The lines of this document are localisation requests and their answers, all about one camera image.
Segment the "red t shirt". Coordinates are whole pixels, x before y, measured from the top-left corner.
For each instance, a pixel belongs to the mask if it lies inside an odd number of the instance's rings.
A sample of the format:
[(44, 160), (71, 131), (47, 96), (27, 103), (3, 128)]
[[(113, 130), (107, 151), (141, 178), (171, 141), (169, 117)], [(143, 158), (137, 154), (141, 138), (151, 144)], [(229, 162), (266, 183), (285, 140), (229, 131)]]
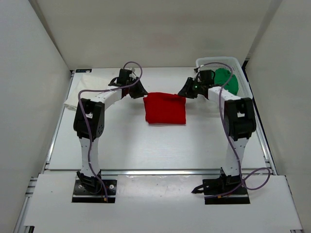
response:
[(186, 98), (177, 94), (153, 92), (143, 98), (145, 120), (149, 124), (186, 124)]

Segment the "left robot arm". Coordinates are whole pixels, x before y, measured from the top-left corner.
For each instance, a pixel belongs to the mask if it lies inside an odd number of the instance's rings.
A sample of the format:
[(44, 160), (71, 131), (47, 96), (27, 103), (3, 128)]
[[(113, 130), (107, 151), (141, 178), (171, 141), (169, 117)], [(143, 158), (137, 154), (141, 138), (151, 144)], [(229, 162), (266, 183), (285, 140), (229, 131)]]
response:
[(81, 145), (82, 168), (77, 172), (77, 177), (82, 187), (91, 194), (107, 190), (104, 182), (99, 180), (101, 169), (98, 160), (98, 145), (104, 132), (105, 111), (127, 95), (133, 99), (146, 96), (148, 92), (140, 78), (135, 74), (134, 68), (121, 68), (118, 77), (108, 83), (104, 92), (90, 99), (78, 96), (73, 129)]

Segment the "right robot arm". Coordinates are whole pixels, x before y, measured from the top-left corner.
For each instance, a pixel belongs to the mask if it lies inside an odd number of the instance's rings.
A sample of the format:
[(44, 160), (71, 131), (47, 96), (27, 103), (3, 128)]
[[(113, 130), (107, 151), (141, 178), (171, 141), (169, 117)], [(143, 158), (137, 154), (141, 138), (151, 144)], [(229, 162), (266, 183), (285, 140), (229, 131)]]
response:
[(198, 95), (218, 104), (225, 135), (228, 139), (225, 165), (221, 167), (218, 188), (231, 193), (241, 182), (240, 171), (245, 147), (256, 130), (255, 113), (251, 98), (241, 98), (212, 82), (214, 71), (204, 70), (194, 78), (188, 77), (179, 96), (195, 99)]

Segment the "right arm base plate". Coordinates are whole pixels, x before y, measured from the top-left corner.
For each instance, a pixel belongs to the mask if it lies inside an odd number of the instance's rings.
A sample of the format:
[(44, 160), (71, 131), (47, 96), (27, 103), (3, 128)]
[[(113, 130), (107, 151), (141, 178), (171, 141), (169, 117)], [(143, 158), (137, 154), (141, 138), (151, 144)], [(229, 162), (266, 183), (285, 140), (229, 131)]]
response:
[(203, 179), (192, 193), (204, 194), (205, 205), (250, 204), (245, 187), (237, 183), (225, 184), (221, 178)]

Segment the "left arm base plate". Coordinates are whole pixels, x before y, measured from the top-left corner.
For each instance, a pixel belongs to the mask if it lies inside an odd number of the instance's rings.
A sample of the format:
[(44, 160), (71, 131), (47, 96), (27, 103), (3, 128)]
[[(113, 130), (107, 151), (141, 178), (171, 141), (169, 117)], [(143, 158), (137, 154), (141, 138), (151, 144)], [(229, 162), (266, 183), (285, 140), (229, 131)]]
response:
[(102, 187), (97, 188), (95, 191), (88, 191), (76, 178), (73, 188), (71, 202), (73, 203), (115, 203), (117, 192), (117, 180), (105, 179), (103, 180), (107, 190), (107, 198)]

